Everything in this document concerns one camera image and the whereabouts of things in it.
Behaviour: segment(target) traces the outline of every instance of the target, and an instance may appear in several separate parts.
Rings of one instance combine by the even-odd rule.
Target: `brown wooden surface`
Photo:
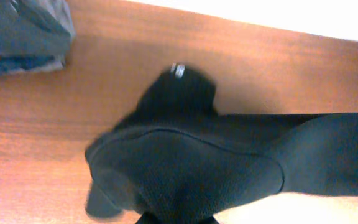
[[[222,113],[358,112],[358,43],[131,2],[69,4],[67,69],[0,78],[0,223],[94,223],[84,148],[172,62],[216,80]],[[358,223],[358,198],[281,194],[216,217]]]

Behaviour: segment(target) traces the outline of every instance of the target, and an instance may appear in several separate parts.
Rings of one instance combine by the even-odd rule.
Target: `black garment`
[[[163,72],[86,150],[87,212],[212,223],[214,213],[284,191],[358,195],[358,113],[218,116],[214,92],[189,67]]]

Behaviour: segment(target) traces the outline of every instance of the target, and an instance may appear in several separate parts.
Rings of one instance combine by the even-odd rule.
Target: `dark clothing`
[[[86,150],[90,215],[198,223],[280,192],[358,196],[358,113],[219,116],[213,83],[177,70]]]

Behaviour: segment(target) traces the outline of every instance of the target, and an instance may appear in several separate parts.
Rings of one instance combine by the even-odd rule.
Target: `white wall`
[[[358,1],[132,0],[309,34],[358,40]]]

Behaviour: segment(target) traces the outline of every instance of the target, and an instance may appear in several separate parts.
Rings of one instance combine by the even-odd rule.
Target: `wooden table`
[[[0,78],[0,223],[96,222],[84,212],[84,149],[172,62],[217,82],[221,113],[358,112],[358,43],[132,2],[69,4],[78,35],[67,69]],[[358,223],[358,198],[281,194],[216,217]]]

